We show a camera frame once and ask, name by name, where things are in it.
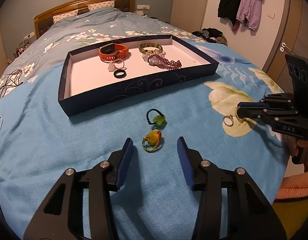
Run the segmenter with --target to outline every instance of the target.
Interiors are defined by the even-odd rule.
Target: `black cable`
[[[1,91],[1,94],[0,94],[0,100],[1,98],[3,98],[7,92],[7,89],[8,88],[16,88],[18,87],[19,85],[22,85],[23,82],[20,82],[21,81],[21,76],[23,75],[23,71],[21,69],[16,69],[14,70],[12,73],[10,73],[7,78],[6,78],[6,81],[5,81],[5,84],[3,86],[0,87],[0,91]]]

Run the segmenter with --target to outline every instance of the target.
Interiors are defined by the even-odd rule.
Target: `yellow stone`
[[[147,137],[147,142],[150,144],[150,145],[155,145],[158,141],[158,132],[159,130],[155,129],[155,130],[152,130],[150,131],[146,137]]]

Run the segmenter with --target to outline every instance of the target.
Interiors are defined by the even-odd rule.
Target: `watch face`
[[[100,47],[100,50],[102,54],[106,55],[112,54],[115,51],[115,44],[114,43],[107,44],[103,47]]]

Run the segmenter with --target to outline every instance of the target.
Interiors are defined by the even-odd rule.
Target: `purple jacket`
[[[241,0],[236,19],[241,23],[245,22],[245,26],[254,31],[259,25],[261,14],[261,0]]]

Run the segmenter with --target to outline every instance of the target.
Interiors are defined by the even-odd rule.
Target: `black jacket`
[[[218,7],[218,17],[228,18],[232,24],[236,23],[236,16],[241,0],[220,0]]]

